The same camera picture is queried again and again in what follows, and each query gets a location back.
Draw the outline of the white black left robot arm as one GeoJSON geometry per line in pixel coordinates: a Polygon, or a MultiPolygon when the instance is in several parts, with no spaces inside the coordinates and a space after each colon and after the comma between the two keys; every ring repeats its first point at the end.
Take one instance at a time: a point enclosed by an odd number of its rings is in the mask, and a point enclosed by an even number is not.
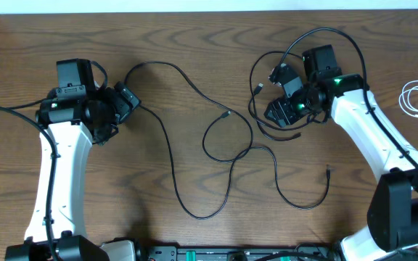
{"type": "Polygon", "coordinates": [[[103,145],[140,101],[119,82],[98,84],[88,59],[57,62],[58,86],[38,101],[42,148],[34,211],[24,242],[7,247],[6,260],[137,260],[131,239],[102,245],[88,240],[84,222],[86,164],[93,145],[103,145]]]}

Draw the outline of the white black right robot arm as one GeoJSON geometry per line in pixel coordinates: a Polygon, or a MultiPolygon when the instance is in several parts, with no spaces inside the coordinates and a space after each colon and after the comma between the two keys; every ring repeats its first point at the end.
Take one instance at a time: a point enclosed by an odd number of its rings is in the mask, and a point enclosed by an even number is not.
{"type": "Polygon", "coordinates": [[[284,90],[264,116],[280,128],[324,112],[351,137],[368,162],[377,187],[366,226],[342,239],[336,260],[407,260],[418,245],[418,151],[378,107],[359,74],[343,74],[330,45],[303,52],[306,80],[286,63],[269,80],[284,90]]]}

